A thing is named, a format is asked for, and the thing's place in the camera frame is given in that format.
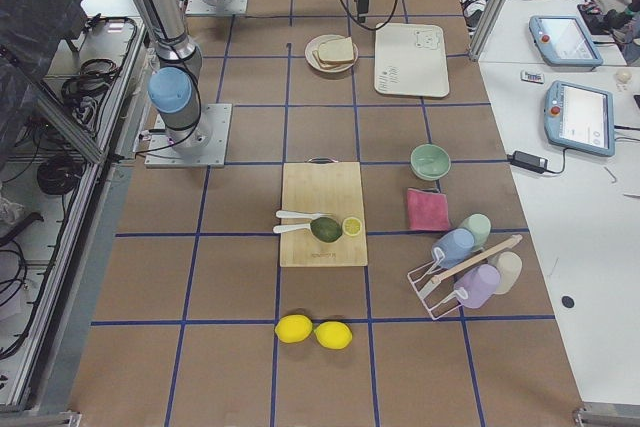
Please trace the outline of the bread slice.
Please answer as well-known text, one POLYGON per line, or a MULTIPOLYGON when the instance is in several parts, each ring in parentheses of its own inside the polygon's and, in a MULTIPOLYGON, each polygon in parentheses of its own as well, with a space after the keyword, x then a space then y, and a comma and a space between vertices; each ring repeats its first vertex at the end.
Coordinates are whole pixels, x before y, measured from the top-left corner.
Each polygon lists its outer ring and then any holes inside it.
POLYGON ((353 60, 347 60, 347 61, 340 61, 340 62, 327 62, 325 60, 323 60, 320 57, 319 51, 318 50, 313 50, 312 51, 312 56, 315 59, 316 63, 318 64, 318 66, 322 69, 322 70, 336 70, 342 67, 349 67, 351 66, 354 61, 353 60))
POLYGON ((350 37, 332 39, 318 46, 320 57, 327 62, 354 60, 353 42, 350 37))

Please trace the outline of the white round plate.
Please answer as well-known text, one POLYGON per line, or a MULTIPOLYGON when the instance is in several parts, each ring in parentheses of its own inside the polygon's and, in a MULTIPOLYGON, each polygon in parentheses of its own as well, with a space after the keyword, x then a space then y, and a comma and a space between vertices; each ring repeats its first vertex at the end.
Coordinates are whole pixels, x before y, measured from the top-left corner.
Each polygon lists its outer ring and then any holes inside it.
POLYGON ((305 47, 308 64, 323 73, 340 73, 358 60, 357 45, 351 37, 324 34, 310 40, 305 47))

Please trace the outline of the cream bear tray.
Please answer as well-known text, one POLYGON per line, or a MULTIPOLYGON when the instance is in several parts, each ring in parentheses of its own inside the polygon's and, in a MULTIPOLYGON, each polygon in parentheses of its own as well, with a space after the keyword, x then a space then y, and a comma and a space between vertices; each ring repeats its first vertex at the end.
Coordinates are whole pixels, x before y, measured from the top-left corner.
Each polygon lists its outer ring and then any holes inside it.
POLYGON ((444 98, 450 92, 440 26, 389 23, 376 32, 374 59, 379 94, 444 98))

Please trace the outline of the green bowl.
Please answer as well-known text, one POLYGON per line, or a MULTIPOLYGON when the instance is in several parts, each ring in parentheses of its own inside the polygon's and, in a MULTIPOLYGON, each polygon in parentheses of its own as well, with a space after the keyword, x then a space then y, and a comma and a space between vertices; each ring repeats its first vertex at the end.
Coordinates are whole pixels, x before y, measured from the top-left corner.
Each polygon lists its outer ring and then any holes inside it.
POLYGON ((435 144, 422 144, 411 152, 410 165, 418 178, 436 181, 450 171, 451 159, 443 148, 435 144))

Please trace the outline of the blue teach pendant far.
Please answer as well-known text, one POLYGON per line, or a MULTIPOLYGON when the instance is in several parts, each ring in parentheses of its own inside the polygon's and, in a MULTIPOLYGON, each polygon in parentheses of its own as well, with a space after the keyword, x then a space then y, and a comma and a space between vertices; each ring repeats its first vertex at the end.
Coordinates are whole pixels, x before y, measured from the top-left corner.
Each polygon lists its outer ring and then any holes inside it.
POLYGON ((575 16, 532 16, 528 28, 548 65, 594 69, 603 64, 590 32, 575 16))

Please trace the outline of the blue teach pendant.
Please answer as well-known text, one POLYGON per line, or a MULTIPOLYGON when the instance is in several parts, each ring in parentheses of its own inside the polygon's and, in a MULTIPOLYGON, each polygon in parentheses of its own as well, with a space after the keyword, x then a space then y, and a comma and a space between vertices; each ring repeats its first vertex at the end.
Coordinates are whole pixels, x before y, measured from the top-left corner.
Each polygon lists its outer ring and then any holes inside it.
POLYGON ((603 64, 590 32, 575 16, 532 16, 528 28, 548 65, 594 69, 603 64))
POLYGON ((543 113, 547 140, 591 155, 615 154, 613 95, 601 89, 554 81, 543 113))

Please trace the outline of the bamboo cutting board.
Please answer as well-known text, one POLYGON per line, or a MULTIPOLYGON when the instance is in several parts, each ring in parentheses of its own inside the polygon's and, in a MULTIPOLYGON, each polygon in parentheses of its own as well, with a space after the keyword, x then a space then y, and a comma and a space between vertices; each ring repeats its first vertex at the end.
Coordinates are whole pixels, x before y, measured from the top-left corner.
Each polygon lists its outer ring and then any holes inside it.
MULTIPOLYGON (((365 220, 361 167, 358 162, 286 163, 281 208, 323 214, 341 224, 349 217, 365 220)), ((280 266, 364 267, 368 264, 366 228, 344 233, 332 243, 318 240, 310 230, 280 235, 280 266)))

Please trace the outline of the pink cloth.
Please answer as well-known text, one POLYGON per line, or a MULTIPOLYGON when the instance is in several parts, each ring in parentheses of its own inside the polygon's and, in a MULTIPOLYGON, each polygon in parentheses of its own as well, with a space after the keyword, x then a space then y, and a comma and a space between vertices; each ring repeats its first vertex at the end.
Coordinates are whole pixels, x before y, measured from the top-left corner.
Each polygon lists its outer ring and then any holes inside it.
POLYGON ((410 188, 406 199, 410 230, 436 232, 450 229, 445 194, 410 188))

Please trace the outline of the white spoon upper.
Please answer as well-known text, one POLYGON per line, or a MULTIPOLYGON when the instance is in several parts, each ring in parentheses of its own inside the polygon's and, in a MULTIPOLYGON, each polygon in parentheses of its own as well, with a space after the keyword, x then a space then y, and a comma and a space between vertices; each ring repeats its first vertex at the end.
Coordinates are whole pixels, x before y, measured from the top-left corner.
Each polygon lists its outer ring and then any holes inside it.
POLYGON ((316 220, 324 216, 323 213, 307 213, 289 210, 278 210, 275 216, 279 219, 309 219, 316 220))

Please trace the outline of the white spoon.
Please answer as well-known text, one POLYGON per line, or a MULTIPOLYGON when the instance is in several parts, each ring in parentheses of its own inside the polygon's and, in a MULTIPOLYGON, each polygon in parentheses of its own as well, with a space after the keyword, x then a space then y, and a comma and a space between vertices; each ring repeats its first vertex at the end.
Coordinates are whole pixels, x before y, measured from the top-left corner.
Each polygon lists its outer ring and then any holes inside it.
POLYGON ((307 213, 289 210, 278 210, 275 216, 279 219, 309 219, 316 220, 324 216, 323 213, 307 213))
POLYGON ((299 224, 276 225, 272 229, 275 234, 284 234, 298 230, 311 230, 311 223, 307 222, 299 224))

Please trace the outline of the black power adapter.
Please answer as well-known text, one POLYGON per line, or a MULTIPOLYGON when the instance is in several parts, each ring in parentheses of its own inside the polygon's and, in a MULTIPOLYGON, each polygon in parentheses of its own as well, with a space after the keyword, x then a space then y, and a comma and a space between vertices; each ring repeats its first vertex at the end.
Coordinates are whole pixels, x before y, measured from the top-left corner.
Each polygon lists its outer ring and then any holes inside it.
POLYGON ((515 167, 519 167, 534 173, 542 174, 547 172, 548 160, 546 158, 519 150, 514 151, 509 156, 509 162, 515 167))

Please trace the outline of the lemon half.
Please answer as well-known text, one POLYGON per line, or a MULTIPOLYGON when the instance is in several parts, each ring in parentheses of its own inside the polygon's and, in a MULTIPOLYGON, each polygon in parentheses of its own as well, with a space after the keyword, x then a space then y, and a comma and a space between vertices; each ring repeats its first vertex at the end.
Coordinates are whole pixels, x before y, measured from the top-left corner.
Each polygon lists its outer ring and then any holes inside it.
POLYGON ((358 236, 362 232, 362 229, 363 223, 358 217, 350 216, 342 221, 342 231, 349 237, 358 236))

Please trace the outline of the avocado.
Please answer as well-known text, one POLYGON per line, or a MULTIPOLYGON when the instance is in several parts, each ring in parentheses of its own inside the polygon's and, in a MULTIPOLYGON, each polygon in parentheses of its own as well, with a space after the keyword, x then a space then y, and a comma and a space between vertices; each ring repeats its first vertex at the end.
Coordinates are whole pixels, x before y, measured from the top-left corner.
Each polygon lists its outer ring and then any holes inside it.
POLYGON ((319 217, 310 223, 312 234, 320 241, 333 243, 343 234, 341 225, 330 217, 319 217))

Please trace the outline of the blue teach pendant near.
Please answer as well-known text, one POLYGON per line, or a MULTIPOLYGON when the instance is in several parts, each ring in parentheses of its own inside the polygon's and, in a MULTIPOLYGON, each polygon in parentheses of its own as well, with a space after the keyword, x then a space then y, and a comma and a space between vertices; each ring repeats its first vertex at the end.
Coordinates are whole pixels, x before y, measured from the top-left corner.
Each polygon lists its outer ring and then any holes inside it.
POLYGON ((615 154, 613 95, 601 89, 554 81, 543 113, 547 140, 591 155, 615 154))

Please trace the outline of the white spoon lower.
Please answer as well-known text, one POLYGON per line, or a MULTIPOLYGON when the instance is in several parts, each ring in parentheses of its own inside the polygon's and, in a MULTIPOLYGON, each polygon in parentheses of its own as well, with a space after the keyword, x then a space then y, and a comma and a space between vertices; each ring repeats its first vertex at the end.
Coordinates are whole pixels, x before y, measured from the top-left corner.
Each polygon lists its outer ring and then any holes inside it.
POLYGON ((272 229, 275 234, 284 234, 298 230, 311 230, 311 223, 307 222, 299 224, 276 225, 272 229))

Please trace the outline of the green cup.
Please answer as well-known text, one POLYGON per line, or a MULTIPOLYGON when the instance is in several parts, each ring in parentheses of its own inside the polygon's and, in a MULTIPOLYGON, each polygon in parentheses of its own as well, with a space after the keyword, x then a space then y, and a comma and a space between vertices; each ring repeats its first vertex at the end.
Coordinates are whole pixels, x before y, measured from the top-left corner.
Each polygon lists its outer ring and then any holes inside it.
POLYGON ((459 228, 468 230, 474 238, 473 250, 481 250, 491 233, 491 221, 490 219, 481 213, 474 213, 465 218, 460 224, 459 228))

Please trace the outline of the blue cup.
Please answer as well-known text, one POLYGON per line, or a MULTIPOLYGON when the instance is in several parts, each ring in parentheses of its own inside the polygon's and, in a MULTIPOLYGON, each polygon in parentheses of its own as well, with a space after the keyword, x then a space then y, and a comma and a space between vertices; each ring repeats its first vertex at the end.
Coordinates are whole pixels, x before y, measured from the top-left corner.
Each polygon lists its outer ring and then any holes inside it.
POLYGON ((465 228, 454 229, 437 240, 431 254, 437 268, 449 269, 465 260, 473 251, 475 238, 465 228))

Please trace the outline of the beige cup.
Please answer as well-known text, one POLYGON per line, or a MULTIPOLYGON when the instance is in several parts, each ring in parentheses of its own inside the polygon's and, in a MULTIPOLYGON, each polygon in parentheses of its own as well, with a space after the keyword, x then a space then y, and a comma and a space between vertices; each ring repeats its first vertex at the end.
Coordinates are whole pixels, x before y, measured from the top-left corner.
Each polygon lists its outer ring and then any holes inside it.
POLYGON ((494 294, 504 295, 508 293, 521 274, 522 259, 513 251, 503 251, 490 257, 488 263, 495 267, 500 274, 500 281, 494 294))

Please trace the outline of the purple cup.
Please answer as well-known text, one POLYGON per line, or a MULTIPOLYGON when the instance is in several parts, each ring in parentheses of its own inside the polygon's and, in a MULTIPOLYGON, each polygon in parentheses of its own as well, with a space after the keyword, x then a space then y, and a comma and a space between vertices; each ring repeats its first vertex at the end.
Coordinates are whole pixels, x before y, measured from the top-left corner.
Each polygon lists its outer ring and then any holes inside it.
POLYGON ((477 309, 495 293, 501 281, 496 267, 481 264, 454 283, 454 297, 464 307, 477 309))

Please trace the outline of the yellow lemon left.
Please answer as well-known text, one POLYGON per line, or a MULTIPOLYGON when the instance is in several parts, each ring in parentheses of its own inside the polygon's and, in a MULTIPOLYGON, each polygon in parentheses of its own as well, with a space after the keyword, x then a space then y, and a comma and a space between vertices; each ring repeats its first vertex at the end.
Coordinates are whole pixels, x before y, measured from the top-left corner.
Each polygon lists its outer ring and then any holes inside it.
POLYGON ((311 335, 312 331, 312 321, 302 314, 284 316, 274 328, 276 337, 286 344, 302 342, 311 335))

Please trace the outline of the yellow lemon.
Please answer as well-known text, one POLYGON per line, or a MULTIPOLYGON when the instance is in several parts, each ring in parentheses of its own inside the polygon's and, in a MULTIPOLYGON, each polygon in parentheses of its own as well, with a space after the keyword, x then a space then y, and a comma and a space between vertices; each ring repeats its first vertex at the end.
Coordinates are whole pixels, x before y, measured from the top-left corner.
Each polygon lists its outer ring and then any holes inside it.
POLYGON ((274 328, 276 337, 286 344, 302 342, 311 335, 312 331, 312 321, 302 314, 284 316, 274 328))
POLYGON ((339 321, 326 321, 319 324, 314 334, 322 347, 331 350, 342 350, 353 340, 351 329, 347 324, 339 321))

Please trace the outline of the yellow lemon right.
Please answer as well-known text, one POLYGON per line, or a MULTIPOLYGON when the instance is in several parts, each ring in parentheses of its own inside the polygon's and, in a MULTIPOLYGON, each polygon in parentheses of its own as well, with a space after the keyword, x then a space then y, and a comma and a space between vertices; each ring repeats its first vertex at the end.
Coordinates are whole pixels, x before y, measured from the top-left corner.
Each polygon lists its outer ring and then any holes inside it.
POLYGON ((339 321, 326 321, 319 324, 314 334, 322 347, 331 350, 342 350, 353 340, 351 329, 347 324, 339 321))

